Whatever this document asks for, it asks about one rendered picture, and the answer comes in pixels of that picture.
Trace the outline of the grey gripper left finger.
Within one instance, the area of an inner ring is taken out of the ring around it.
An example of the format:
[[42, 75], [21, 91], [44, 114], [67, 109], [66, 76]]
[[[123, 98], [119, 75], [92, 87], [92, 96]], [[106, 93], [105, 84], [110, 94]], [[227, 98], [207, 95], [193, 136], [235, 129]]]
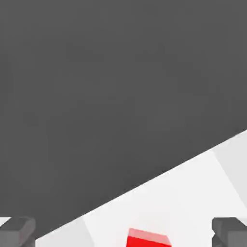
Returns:
[[0, 247], [36, 247], [36, 221], [31, 217], [11, 217], [0, 226]]

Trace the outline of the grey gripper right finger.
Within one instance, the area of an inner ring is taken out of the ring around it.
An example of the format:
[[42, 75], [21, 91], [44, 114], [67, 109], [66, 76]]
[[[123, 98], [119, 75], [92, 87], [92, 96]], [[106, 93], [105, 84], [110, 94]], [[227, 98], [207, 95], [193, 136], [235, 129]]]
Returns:
[[247, 226], [238, 218], [214, 218], [212, 230], [212, 247], [247, 247]]

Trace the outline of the small red cube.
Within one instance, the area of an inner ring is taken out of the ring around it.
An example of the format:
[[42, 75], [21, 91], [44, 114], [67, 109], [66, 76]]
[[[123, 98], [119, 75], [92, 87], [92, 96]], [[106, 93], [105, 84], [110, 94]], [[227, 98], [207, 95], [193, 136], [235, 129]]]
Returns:
[[166, 235], [130, 228], [126, 247], [172, 247]]

